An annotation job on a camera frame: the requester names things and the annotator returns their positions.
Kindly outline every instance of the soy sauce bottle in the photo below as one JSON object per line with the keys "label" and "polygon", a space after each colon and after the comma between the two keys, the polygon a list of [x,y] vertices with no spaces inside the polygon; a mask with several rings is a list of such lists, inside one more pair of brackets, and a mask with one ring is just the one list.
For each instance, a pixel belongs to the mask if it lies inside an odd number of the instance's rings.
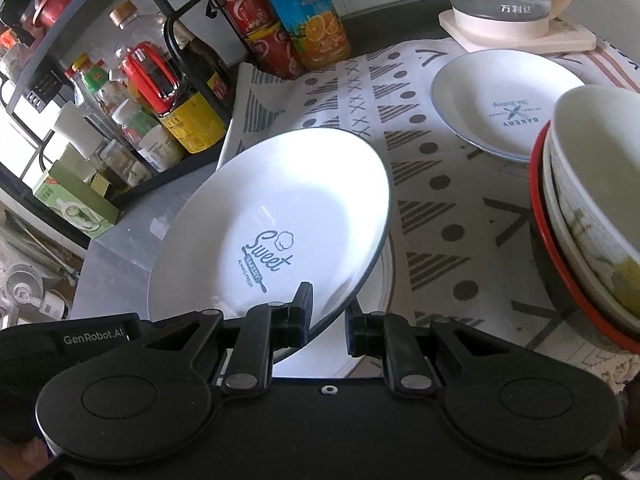
{"label": "soy sauce bottle", "polygon": [[[116,7],[110,17],[124,31],[116,60],[149,101],[159,121],[190,153],[206,150],[222,139],[225,123],[169,54],[162,33],[165,17],[140,15],[130,1]],[[180,22],[175,24],[174,33],[185,61],[224,101],[232,79],[220,56]]]}

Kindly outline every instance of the orange juice bottle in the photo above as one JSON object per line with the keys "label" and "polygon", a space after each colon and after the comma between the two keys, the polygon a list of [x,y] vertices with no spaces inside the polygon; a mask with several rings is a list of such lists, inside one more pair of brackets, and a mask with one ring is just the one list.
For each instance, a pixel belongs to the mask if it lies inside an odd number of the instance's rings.
{"label": "orange juice bottle", "polygon": [[316,70],[349,57],[351,45],[331,0],[270,0],[302,63]]}

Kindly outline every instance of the stacked bowls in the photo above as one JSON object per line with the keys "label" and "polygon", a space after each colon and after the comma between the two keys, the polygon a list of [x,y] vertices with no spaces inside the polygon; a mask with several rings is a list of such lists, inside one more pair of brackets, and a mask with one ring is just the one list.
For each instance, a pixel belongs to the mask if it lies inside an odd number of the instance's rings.
{"label": "stacked bowls", "polygon": [[[640,353],[640,95],[567,92],[529,171],[532,247],[556,308],[579,307],[600,333]],[[593,342],[588,324],[574,328]]]}

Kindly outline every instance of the red-rimmed bowl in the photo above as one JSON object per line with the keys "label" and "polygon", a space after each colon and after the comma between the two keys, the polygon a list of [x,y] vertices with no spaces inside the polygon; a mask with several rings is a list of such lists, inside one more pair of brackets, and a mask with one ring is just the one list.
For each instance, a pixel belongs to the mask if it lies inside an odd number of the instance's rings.
{"label": "red-rimmed bowl", "polygon": [[620,348],[640,354],[640,342],[613,326],[584,295],[553,236],[542,189],[542,152],[549,127],[550,123],[547,123],[540,132],[529,165],[529,194],[533,209],[531,249],[540,278],[556,309],[586,340],[607,348],[608,342],[602,338],[604,335]]}

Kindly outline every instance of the white bowl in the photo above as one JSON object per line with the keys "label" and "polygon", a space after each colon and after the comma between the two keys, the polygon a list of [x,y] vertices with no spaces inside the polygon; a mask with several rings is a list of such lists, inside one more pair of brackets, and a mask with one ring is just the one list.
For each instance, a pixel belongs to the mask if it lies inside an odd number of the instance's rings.
{"label": "white bowl", "polygon": [[560,98],[551,166],[569,231],[605,288],[640,314],[640,95],[583,86]]}
{"label": "white bowl", "polygon": [[562,256],[566,259],[569,268],[573,271],[575,279],[582,287],[583,292],[590,298],[597,309],[599,309],[610,320],[617,322],[622,328],[640,334],[640,318],[620,305],[615,298],[604,288],[600,280],[587,265],[574,239],[569,232],[554,187],[554,178],[551,171],[551,137],[547,136],[542,155],[542,181],[545,195],[545,208],[549,215],[551,229],[558,240],[558,245],[562,251]]}

